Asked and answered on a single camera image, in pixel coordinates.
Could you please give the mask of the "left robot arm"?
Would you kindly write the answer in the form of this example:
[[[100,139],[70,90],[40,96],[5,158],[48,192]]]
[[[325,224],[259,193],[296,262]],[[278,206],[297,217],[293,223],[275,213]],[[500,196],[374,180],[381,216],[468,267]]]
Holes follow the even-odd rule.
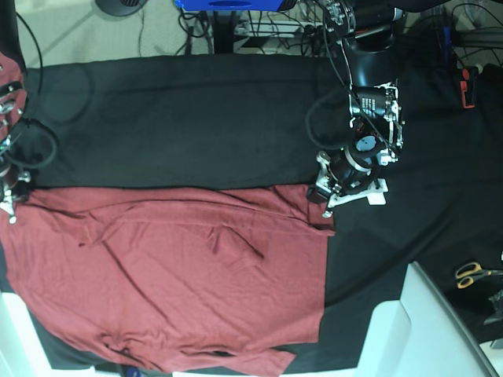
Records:
[[[380,171],[398,161],[404,145],[394,52],[394,25],[404,12],[378,1],[323,1],[320,7],[325,51],[347,92],[350,114],[349,133],[336,143],[319,138],[312,124],[333,92],[317,99],[305,116],[307,134],[321,149],[307,198],[323,203],[322,216],[330,218],[336,207],[358,199],[386,203],[388,186]]]

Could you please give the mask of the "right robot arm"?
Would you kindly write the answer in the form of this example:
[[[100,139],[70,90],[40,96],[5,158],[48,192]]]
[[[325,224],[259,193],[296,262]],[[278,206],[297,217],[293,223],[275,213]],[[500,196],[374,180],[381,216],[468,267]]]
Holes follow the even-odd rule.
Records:
[[[6,213],[10,224],[17,221],[16,204],[28,194],[31,172],[52,162],[58,148],[53,131],[28,117],[35,105],[29,102],[25,87],[27,68],[17,24],[23,20],[14,1],[1,2],[1,211]],[[37,163],[18,160],[12,153],[21,134],[31,127],[46,136],[51,146],[50,154]]]

